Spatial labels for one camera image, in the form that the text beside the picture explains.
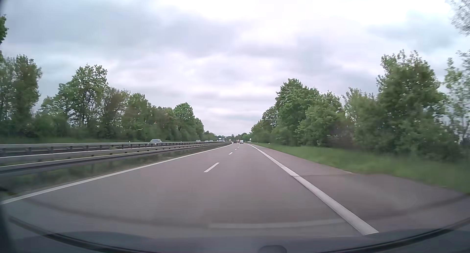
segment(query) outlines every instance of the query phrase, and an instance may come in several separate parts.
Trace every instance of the asphalt road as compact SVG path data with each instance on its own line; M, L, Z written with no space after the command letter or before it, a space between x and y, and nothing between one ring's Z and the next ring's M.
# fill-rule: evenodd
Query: asphalt road
M250 144L192 154L3 202L52 232L153 238L362 236L469 216L461 193L359 175ZM15 225L14 238L32 236Z

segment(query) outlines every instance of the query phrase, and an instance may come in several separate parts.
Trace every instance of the tree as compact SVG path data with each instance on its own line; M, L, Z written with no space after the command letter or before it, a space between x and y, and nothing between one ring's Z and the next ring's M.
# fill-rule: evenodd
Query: tree
M269 133L277 126L277 109L274 106L271 106L261 117L262 127L265 128Z
M79 67L72 80L60 85L59 94L70 102L71 121L91 131L97 128L104 92L109 88L103 66Z
M9 57L3 57L0 52L0 127L3 133L9 132L9 124L13 110L14 70L15 61Z
M194 124L193 108L187 102L176 105L174 113L178 119L178 130Z
M15 58L11 122L16 132L26 133L27 125L31 123L32 108L39 100L38 81L41 76L41 68L33 59L25 55Z
M5 37L7 37L8 28L5 27L6 21L7 21L7 17L5 15L0 16L0 44L3 42Z
M277 109L276 124L284 127L278 136L280 141L289 145L297 144L296 130L305 119L305 111L316 100L320 93L315 88L304 87L298 79L288 79L277 92L275 107Z
M321 94L320 100L307 109L305 119L296 130L300 142L305 145L325 146L328 136L332 136L330 132L341 110L338 96L331 92Z
M447 95L448 117L452 130L459 136L462 145L470 145L470 54L458 52L464 69L454 66L452 58L447 60L447 74L444 84Z
M445 96L429 64L416 51L385 55L381 64L385 74L377 78L377 99L386 113L384 129L393 137L393 150L437 158L453 155L455 139L442 122Z
M116 138L119 135L128 99L128 91L120 91L116 88L105 90L103 112L100 118L100 137Z
M464 35L470 34L470 0L446 0L454 11L452 24Z

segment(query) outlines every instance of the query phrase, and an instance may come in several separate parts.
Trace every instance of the sky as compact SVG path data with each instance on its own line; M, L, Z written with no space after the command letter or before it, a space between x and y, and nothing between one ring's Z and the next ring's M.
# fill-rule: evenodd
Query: sky
M42 68L41 99L87 63L156 106L188 102L206 130L249 133L297 78L375 93L384 54L417 50L443 79L470 49L445 0L2 0L1 49Z

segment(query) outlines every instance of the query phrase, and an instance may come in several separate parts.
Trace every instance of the tree line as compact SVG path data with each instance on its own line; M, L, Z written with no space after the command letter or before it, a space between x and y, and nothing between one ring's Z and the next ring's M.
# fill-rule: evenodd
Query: tree line
M384 55L378 93L349 88L343 103L289 79L252 127L253 140L458 159L470 142L470 54L459 55L462 68L449 58L443 83L416 51Z
M7 35L0 17L0 44ZM60 83L38 111L41 68L26 55L4 57L0 51L0 135L3 137L74 137L126 141L217 140L204 130L187 103L152 105L144 94L110 87L100 65L79 67L71 80Z

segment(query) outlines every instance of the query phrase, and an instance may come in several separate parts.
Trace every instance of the white lane marking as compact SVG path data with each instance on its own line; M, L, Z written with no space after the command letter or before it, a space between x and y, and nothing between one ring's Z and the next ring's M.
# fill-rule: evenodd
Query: white lane marking
M208 228L215 229L265 229L265 228L289 228L289 227L310 227L320 225L344 224L344 220L323 219L304 222L279 222L279 223L211 223Z
M324 193L322 190L319 188L315 187L313 184L308 182L306 179L302 178L299 176L297 173L293 172L290 170L288 167L284 166L277 160L273 159L270 157L268 154L264 153L263 151L259 150L253 145L250 145L265 156L267 156L271 161L276 163L278 166L280 166L283 170L285 170L289 175L294 177L299 183L304 185L307 189L309 189L315 196L317 196L321 201L323 201L326 205L328 205L330 208L333 209L339 216L341 216L344 220L346 220L352 227L356 228L357 231L359 231L363 235L369 235L373 233L378 233L375 228L370 226L368 223L366 223L364 220L359 218L357 215L353 214L350 210L342 206L339 202L333 200L330 196L328 196L326 193Z
M82 183L86 183L86 182L90 182L90 181L95 181L95 180L99 180L99 179L102 179L102 178L111 177L111 176L122 174L122 173L125 173L125 172L130 172L130 171L133 171L133 170L138 170L138 169L150 167L150 166L153 166L153 165L158 165L158 164L165 163L165 162L168 162L168 161L177 160L177 159L184 158L184 157L189 157L189 156L192 156L192 155L197 155L197 154L201 154L201 153L204 153L204 152L209 152L209 151L212 151L212 150L215 150L215 149L220 149L220 148L209 149L209 150L206 150L206 151L202 151L202 152L198 152L198 153L194 153L194 154L189 154L189 155L182 156L182 157L175 157L175 158L172 158L172 159L163 160L163 161L148 164L148 165L145 165L145 166L140 166L140 167L131 168L131 169L123 170L123 171L118 171L118 172L114 172L114 173L111 173L111 174L106 174L106 175L98 176L98 177L95 177L95 178L86 179L86 180L83 180L83 181L77 181L77 182L57 186L57 187L50 188L50 189L47 189L47 190L41 190L41 191L29 193L29 194L26 194L26 195L23 195L23 196L18 196L18 197L14 197L14 198L11 198L11 199L6 199L6 200L3 200L3 201L0 201L0 204L2 204L2 205L8 204L8 203L23 200L23 199L26 199L26 198L29 198L29 197L37 196L39 194L64 189L64 188L75 186L75 185L78 185L78 184L82 184Z
M219 162L215 163L214 165L212 165L210 168L206 169L204 171L204 173L208 172L209 170L213 169L215 166L217 166L217 164L219 164Z

